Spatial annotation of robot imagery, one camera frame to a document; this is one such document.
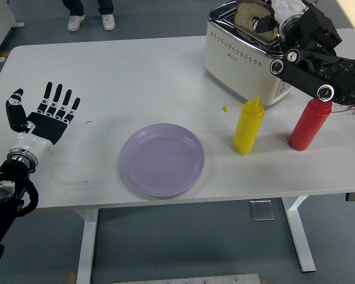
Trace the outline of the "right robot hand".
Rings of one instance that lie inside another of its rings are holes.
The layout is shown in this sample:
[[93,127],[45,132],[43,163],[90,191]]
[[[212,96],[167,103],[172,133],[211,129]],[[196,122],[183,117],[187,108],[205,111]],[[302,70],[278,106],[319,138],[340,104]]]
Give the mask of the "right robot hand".
[[272,9],[270,15],[254,16],[252,20],[253,31],[263,33],[279,27],[279,34],[282,36],[307,10],[302,1],[259,1]]

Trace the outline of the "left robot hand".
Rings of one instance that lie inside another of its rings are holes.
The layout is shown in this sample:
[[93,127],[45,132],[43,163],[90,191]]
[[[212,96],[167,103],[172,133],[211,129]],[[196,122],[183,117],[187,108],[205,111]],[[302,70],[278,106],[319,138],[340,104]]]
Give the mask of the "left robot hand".
[[52,95],[52,88],[49,82],[39,106],[29,115],[21,102],[22,89],[15,91],[5,103],[9,126],[17,133],[14,147],[29,151],[38,159],[60,140],[80,104],[80,98],[71,100],[70,89],[62,94],[63,86],[59,84]]

